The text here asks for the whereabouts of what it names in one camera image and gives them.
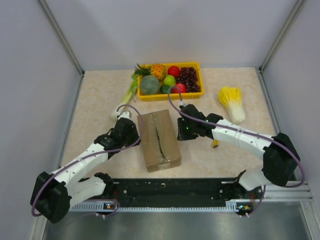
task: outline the lime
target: lime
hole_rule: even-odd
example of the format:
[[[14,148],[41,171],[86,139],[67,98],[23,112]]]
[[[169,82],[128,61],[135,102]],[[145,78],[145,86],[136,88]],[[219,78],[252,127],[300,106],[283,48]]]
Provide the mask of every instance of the lime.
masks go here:
[[[169,85],[165,85],[165,84],[162,85],[162,86],[160,87],[160,93],[161,93],[161,94],[168,94],[169,88],[170,88]]]

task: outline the metal floor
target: metal floor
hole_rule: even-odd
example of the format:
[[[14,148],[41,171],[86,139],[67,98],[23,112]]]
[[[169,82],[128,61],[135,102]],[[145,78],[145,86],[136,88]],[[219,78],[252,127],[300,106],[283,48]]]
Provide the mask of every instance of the metal floor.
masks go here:
[[[48,224],[42,240],[311,240],[298,202],[264,202],[250,218],[232,212],[123,212],[105,220],[89,215],[64,228],[82,214]]]

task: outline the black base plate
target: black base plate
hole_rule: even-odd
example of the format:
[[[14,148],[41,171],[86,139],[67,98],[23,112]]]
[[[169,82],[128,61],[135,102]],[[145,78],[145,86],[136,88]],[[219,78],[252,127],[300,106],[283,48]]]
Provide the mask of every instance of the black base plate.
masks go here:
[[[230,199],[261,197],[257,187],[246,191],[234,178],[119,178],[113,187],[92,199],[117,199],[121,207],[204,208],[225,207]]]

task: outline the pineapple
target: pineapple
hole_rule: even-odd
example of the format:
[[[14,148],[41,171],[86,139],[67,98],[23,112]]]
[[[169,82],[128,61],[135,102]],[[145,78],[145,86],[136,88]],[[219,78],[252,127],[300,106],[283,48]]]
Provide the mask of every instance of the pineapple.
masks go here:
[[[136,65],[134,74],[147,76],[152,75],[155,76],[159,81],[162,81],[166,76],[166,67],[162,64],[153,64],[151,66],[140,66]]]

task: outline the yellow basket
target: yellow basket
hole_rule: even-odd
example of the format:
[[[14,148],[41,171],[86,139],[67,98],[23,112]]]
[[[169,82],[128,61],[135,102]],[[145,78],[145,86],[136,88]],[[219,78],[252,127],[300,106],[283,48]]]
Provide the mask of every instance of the yellow basket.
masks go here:
[[[182,93],[183,99],[198,99],[205,93],[204,90],[204,83],[202,81],[202,76],[200,72],[200,66],[199,63],[196,61],[193,62],[176,62],[176,63],[163,63],[165,66],[166,72],[168,72],[168,68],[171,66],[177,66],[178,68],[182,67],[194,67],[196,70],[196,76],[198,78],[198,81],[196,82],[197,85],[200,86],[201,92],[186,92]],[[151,66],[151,64],[144,64],[144,66],[148,67]],[[142,80],[142,76],[138,77],[138,86],[140,85]],[[138,87],[138,98],[141,99],[141,101],[147,102],[147,101],[160,101],[160,100],[168,100],[168,94],[155,94],[155,95],[143,95],[143,93],[140,91],[140,87]],[[178,93],[171,93],[170,97],[172,100],[177,100],[179,99],[179,94]]]

